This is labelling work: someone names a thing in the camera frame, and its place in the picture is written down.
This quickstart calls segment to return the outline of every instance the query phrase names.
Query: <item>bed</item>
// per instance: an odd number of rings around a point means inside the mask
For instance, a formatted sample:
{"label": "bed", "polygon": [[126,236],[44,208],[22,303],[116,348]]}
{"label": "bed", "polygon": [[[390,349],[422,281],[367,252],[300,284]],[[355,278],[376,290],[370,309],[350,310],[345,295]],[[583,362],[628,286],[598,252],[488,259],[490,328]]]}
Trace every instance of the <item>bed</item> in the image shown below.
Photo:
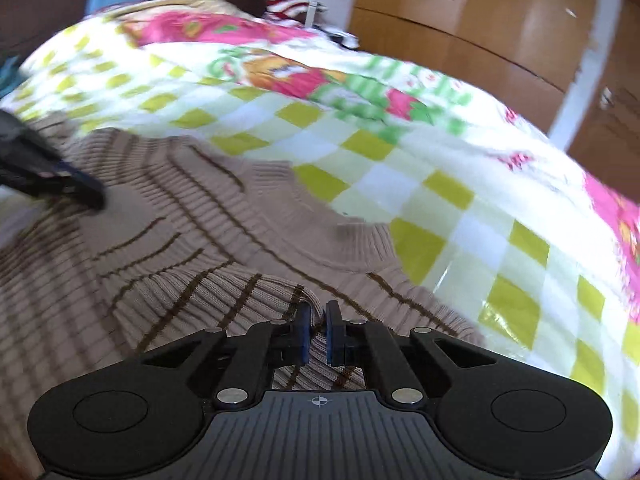
{"label": "bed", "polygon": [[[157,0],[81,21],[83,6],[0,0],[0,47],[28,56],[0,107],[62,111],[78,136],[192,135],[291,161],[336,211],[388,222],[411,279],[488,348],[600,394],[614,433],[598,471],[638,470],[636,204],[491,95],[254,18],[264,0]],[[39,207],[4,190],[0,244]]]}

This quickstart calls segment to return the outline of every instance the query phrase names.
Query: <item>metal pin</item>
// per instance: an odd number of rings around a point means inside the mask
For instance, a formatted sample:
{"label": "metal pin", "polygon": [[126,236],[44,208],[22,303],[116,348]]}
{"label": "metal pin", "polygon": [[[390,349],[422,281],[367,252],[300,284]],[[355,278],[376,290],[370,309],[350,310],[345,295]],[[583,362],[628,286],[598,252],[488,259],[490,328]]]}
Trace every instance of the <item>metal pin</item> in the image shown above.
{"label": "metal pin", "polygon": [[398,388],[391,394],[391,397],[395,402],[401,404],[415,404],[422,400],[422,393],[414,388]]}
{"label": "metal pin", "polygon": [[218,392],[217,397],[220,402],[225,404],[238,404],[238,402],[247,400],[249,394],[242,388],[225,388]]}

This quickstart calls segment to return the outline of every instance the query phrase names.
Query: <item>ribbed grip surface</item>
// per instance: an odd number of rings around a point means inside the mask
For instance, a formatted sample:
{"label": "ribbed grip surface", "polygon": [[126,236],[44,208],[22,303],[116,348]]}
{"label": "ribbed grip surface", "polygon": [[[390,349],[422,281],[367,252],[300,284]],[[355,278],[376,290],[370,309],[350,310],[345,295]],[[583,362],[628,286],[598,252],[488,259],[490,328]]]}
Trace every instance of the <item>ribbed grip surface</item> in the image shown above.
{"label": "ribbed grip surface", "polygon": [[[185,456],[136,480],[504,480],[450,452],[417,413],[373,392],[266,392],[221,413]],[[566,480],[595,480],[583,471]],[[63,480],[48,474],[44,480]]]}

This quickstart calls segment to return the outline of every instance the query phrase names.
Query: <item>circular pad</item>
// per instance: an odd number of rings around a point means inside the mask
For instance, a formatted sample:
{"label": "circular pad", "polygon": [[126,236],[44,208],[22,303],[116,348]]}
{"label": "circular pad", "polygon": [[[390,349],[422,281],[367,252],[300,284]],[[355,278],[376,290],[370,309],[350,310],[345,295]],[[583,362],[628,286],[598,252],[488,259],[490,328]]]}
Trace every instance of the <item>circular pad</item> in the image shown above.
{"label": "circular pad", "polygon": [[175,370],[113,365],[49,390],[28,431],[47,468],[73,478],[132,476],[179,456],[204,424]]}
{"label": "circular pad", "polygon": [[611,434],[607,405],[581,384],[523,366],[459,373],[436,412],[444,439],[468,462],[507,477],[595,468]]}
{"label": "circular pad", "polygon": [[146,417],[146,400],[131,392],[99,392],[85,397],[74,409],[74,419],[94,433],[117,433]]}
{"label": "circular pad", "polygon": [[498,396],[491,411],[508,428],[548,431],[562,424],[566,408],[561,400],[538,390],[515,390]]}

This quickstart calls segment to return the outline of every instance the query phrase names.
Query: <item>beige knit sweater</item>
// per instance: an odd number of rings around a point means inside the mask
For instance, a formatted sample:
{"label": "beige knit sweater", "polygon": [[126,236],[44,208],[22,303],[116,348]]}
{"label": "beige knit sweater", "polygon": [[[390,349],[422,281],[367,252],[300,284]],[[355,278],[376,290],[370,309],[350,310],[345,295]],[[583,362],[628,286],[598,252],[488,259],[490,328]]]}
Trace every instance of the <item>beige knit sweater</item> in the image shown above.
{"label": "beige knit sweater", "polygon": [[[57,141],[66,123],[40,123]],[[49,388],[206,327],[229,335],[314,307],[311,361],[278,370],[277,388],[359,388],[329,367],[322,310],[430,326],[472,342],[474,327],[402,272],[387,226],[346,218],[296,183],[284,162],[214,152],[191,137],[99,130],[65,145],[107,186],[107,207],[67,200],[0,251],[0,449],[40,470],[26,417]]]}

